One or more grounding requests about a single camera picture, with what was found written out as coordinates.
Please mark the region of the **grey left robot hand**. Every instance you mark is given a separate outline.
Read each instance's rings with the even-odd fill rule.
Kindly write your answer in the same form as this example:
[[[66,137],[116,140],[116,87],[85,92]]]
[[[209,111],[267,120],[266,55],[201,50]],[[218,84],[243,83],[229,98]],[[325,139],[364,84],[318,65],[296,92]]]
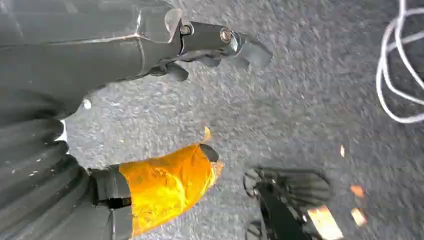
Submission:
[[[141,233],[146,162],[82,167],[64,119],[110,83],[170,75],[179,62],[261,67],[256,38],[185,21],[163,0],[3,0],[0,3],[0,237],[127,240]]]

